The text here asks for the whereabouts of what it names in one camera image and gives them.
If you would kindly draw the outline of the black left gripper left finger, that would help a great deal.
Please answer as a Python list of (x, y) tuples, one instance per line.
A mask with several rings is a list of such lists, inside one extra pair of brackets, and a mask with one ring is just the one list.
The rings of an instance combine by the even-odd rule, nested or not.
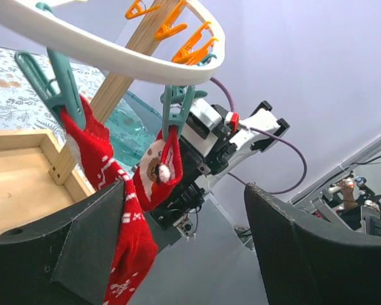
[(124, 183), (0, 234), (0, 304), (102, 304)]

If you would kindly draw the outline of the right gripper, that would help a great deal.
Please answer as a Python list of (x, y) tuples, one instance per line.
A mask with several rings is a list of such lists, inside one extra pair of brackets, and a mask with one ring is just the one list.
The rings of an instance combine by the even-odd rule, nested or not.
[(180, 153), (184, 169), (182, 180), (168, 199), (150, 213), (163, 230), (173, 226), (188, 211), (201, 208), (209, 190), (196, 180), (223, 172), (229, 166), (229, 158), (236, 152), (236, 145), (231, 144), (230, 139), (238, 131), (238, 113), (227, 111), (219, 105), (212, 107), (222, 116), (222, 122), (213, 130), (218, 141), (206, 157), (180, 136)]

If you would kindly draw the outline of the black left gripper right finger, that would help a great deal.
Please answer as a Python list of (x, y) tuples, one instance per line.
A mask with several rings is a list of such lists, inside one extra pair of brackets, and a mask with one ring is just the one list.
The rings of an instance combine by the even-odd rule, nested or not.
[(252, 183), (244, 202), (269, 304), (381, 304), (381, 237), (317, 218)]

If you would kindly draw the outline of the red snowflake sock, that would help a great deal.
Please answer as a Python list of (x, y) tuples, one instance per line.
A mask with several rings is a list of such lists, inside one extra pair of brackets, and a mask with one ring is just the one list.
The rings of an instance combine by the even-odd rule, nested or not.
[(60, 112), (65, 138), (95, 193), (71, 224), (52, 280), (86, 304), (127, 304), (157, 255), (131, 177), (114, 160), (109, 130), (81, 97), (86, 126)]

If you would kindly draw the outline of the white round clip hanger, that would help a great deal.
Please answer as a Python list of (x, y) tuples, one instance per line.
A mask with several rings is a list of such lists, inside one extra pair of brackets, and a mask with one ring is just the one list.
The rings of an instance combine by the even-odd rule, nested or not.
[(186, 1), (185, 5), (200, 21), (210, 22), (210, 32), (217, 39), (213, 45), (215, 59), (202, 67), (153, 58), (90, 34), (54, 16), (52, 7), (65, 4), (66, 1), (0, 0), (0, 24), (47, 47), (58, 90), (28, 53), (16, 55), (18, 66), (52, 115), (60, 121), (60, 110), (65, 107), (80, 129), (85, 128), (86, 118), (68, 57), (131, 79), (179, 86), (204, 83), (224, 61), (224, 31), (199, 1)]

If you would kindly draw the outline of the red bear sock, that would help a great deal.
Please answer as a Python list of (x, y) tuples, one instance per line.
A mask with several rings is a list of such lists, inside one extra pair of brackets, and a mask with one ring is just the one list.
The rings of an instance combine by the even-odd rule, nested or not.
[(158, 133), (134, 173), (133, 183), (142, 210), (149, 212), (166, 200), (183, 174), (177, 126), (172, 125), (167, 140)]

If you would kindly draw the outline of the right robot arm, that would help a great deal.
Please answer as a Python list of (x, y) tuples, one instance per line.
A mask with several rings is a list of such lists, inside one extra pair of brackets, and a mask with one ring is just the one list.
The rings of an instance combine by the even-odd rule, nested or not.
[[(180, 137), (184, 176), (151, 215), (162, 229), (199, 208), (213, 186), (238, 163), (288, 129), (261, 103), (245, 120), (230, 121), (219, 105), (193, 106)], [(248, 184), (244, 203), (269, 304), (381, 304), (381, 219), (355, 233), (343, 223), (301, 212)], [(184, 250), (167, 260), (153, 282), (156, 304), (256, 304), (253, 269), (221, 254)]]

